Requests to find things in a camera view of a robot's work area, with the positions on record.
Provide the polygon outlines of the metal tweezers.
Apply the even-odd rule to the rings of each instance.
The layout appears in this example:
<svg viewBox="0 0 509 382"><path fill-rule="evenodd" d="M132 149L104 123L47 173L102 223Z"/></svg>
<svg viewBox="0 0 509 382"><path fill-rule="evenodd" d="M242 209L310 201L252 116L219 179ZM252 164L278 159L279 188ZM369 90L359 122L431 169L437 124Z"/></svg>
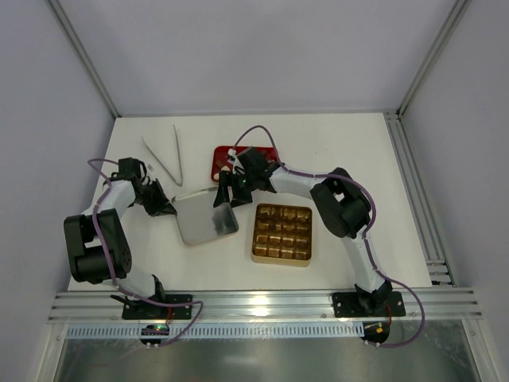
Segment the metal tweezers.
<svg viewBox="0 0 509 382"><path fill-rule="evenodd" d="M155 138L154 134L142 135L141 140L152 159L164 170L173 184L181 188L184 185L181 144L177 128L174 124L172 129L173 139L169 146L164 145L160 139Z"/></svg>

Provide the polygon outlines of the silver tin lid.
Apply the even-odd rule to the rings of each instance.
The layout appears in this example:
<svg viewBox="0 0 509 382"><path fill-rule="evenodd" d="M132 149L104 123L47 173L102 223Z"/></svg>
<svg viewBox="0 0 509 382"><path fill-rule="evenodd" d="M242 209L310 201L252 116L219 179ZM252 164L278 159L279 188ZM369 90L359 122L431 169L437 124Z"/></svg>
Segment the silver tin lid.
<svg viewBox="0 0 509 382"><path fill-rule="evenodd" d="M187 245L217 240L239 230L233 208L228 202L215 207L218 187L176 196L171 200L183 242Z"/></svg>

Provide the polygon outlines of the gold chocolate box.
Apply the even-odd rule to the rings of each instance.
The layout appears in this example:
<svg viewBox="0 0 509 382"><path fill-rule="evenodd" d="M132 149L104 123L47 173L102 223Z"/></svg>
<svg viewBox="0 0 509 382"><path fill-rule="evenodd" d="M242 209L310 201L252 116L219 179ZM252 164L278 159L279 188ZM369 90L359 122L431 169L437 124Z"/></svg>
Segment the gold chocolate box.
<svg viewBox="0 0 509 382"><path fill-rule="evenodd" d="M285 211L293 211L285 216ZM278 218L272 217L279 210ZM261 216L269 211L269 216ZM307 267L312 259L313 213L311 208L259 204L255 210L251 259L255 263Z"/></svg>

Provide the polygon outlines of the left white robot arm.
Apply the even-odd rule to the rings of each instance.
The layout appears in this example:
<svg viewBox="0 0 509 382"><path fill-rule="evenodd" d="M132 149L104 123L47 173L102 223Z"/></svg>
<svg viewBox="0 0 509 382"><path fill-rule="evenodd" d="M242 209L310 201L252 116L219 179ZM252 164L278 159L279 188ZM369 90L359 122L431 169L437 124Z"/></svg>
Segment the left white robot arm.
<svg viewBox="0 0 509 382"><path fill-rule="evenodd" d="M168 308L164 287L156 275L137 269L122 227L128 208L139 205L150 217L175 215L177 210L144 162L121 158L103 177L103 193L91 207L64 220L64 238L72 278L78 283L108 285L122 292L127 304Z"/></svg>

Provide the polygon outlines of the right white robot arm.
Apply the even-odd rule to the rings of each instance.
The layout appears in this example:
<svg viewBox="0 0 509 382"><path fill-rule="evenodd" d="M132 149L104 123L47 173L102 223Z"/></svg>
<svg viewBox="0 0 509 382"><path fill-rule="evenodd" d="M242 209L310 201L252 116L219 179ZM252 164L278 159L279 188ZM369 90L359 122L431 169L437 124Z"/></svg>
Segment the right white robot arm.
<svg viewBox="0 0 509 382"><path fill-rule="evenodd" d="M232 167L219 172L214 206L249 204L257 190L310 199L324 226L346 249L355 275L357 306L368 315L387 310L393 286L375 262L368 235L375 208L362 185L342 168L311 174L292 170L280 161L269 162L253 146L240 153L230 149L227 157Z"/></svg>

